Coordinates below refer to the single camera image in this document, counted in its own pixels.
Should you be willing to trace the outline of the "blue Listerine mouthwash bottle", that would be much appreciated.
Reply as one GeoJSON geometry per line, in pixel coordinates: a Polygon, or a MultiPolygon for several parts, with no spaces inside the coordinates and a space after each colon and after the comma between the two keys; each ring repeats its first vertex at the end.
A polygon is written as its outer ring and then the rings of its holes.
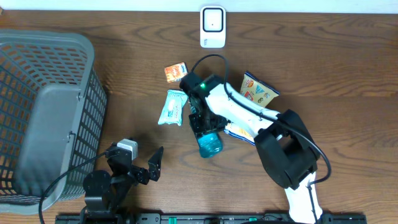
{"type": "Polygon", "coordinates": [[[210,158],[223,150],[223,144],[217,132],[209,134],[195,134],[202,158],[210,158]]]}

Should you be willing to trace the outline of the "mint green wipes pack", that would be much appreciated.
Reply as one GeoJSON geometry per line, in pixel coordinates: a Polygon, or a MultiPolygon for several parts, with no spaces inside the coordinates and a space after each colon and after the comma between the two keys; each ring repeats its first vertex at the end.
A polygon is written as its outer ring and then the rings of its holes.
{"type": "Polygon", "coordinates": [[[177,124],[182,125],[182,112],[188,96],[180,90],[168,90],[165,105],[162,108],[158,125],[177,124]]]}

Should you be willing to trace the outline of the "orange snack packet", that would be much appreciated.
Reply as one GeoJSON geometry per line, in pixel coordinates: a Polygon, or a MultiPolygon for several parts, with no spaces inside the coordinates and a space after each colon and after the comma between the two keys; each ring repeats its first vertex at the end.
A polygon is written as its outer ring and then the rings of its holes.
{"type": "Polygon", "coordinates": [[[164,72],[168,83],[178,82],[188,74],[187,66],[184,62],[165,67],[164,72]]]}

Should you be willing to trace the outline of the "cream snack chips bag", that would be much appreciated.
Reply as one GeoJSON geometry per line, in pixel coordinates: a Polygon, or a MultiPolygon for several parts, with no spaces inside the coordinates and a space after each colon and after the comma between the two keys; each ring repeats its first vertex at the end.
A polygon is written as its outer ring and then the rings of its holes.
{"type": "MultiPolygon", "coordinates": [[[[261,107],[266,107],[274,98],[280,95],[275,88],[261,81],[249,71],[244,73],[240,94],[261,107]]],[[[228,123],[224,132],[231,137],[254,145],[254,138],[234,123],[228,123]]]]}

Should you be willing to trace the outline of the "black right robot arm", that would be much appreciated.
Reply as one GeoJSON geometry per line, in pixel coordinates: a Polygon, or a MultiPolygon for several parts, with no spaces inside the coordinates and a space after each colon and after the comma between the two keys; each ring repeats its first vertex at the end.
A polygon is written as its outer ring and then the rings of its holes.
{"type": "Polygon", "coordinates": [[[285,190],[291,219],[320,220],[314,185],[317,161],[325,155],[297,113],[261,107],[217,75],[203,80],[191,72],[182,78],[180,88],[194,108],[189,120],[196,138],[223,131],[228,122],[238,125],[252,136],[268,176],[285,190]]]}

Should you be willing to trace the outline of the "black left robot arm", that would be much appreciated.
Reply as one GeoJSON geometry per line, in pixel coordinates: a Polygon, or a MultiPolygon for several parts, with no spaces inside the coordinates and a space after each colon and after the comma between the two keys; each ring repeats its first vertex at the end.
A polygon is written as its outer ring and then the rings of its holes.
{"type": "Polygon", "coordinates": [[[85,208],[80,214],[81,223],[135,223],[134,215],[122,204],[131,187],[158,181],[164,148],[160,147],[148,160],[149,167],[135,166],[132,151],[112,145],[105,151],[112,174],[94,170],[83,180],[85,208]]]}

